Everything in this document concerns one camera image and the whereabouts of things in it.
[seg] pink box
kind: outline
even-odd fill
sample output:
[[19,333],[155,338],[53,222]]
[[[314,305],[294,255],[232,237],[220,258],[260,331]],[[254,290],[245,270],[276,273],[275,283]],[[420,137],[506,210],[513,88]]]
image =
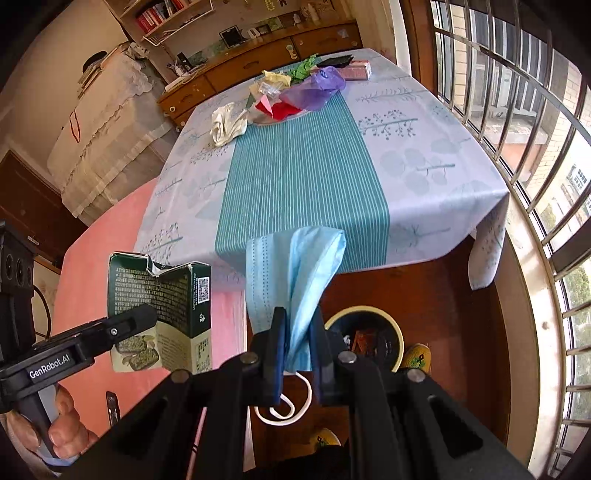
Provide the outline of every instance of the pink box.
[[[310,73],[316,73],[318,70],[318,67],[313,67]],[[369,80],[371,77],[369,60],[352,60],[346,67],[337,71],[345,80]]]

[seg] dining table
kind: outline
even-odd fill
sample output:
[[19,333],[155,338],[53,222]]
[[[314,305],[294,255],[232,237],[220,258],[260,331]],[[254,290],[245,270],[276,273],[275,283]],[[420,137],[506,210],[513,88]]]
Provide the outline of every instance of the dining table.
[[134,250],[163,264],[206,262],[212,290],[235,291],[245,287],[246,243],[274,232],[344,230],[339,273],[433,260],[472,234],[461,268],[474,290],[490,285],[509,202],[499,171],[411,75],[369,48],[345,54],[369,61],[368,80],[347,81],[319,111],[249,124],[221,147],[212,114],[229,103],[236,114],[245,109],[253,80],[197,106],[157,179]]

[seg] wooden door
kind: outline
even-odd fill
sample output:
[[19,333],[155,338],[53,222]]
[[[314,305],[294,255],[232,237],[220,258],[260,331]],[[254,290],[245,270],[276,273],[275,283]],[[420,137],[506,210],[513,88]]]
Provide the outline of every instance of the wooden door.
[[0,161],[0,218],[38,242],[40,254],[58,267],[69,246],[86,230],[60,195],[10,151]]

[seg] qr code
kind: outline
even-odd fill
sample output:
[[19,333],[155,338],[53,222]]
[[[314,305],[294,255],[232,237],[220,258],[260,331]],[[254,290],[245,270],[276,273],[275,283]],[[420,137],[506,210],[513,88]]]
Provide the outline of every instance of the qr code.
[[197,303],[209,301],[209,277],[197,279]]
[[209,338],[204,338],[196,345],[197,353],[197,373],[209,372],[212,369],[212,359],[210,356]]

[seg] window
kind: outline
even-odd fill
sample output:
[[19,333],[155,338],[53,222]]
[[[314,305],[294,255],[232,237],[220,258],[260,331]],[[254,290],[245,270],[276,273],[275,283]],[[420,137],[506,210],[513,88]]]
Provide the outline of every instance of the window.
[[[465,5],[431,2],[439,97],[455,113],[468,106],[463,123],[522,199],[551,264],[560,249],[568,265],[555,276],[567,351],[564,419],[548,464],[557,476],[591,426],[591,239],[581,230],[591,213],[591,90],[547,38]],[[470,98],[450,103],[463,84]]]

